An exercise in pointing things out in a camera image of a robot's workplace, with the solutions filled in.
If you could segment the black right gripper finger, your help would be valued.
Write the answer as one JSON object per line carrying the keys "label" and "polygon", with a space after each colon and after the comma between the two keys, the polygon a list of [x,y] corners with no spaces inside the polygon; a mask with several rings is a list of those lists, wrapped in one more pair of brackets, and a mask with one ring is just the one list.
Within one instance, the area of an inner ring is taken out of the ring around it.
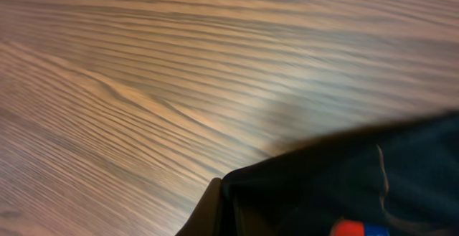
{"label": "black right gripper finger", "polygon": [[221,216],[222,180],[214,178],[176,236],[218,236]]}

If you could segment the black printed cycling jersey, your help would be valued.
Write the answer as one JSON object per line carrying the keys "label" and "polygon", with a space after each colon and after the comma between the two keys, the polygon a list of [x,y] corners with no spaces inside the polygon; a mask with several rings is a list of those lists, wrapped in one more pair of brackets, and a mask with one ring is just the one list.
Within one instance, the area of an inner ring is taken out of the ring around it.
{"label": "black printed cycling jersey", "polygon": [[237,230],[327,235],[339,220],[391,235],[458,233],[458,114],[332,138],[226,175]]}

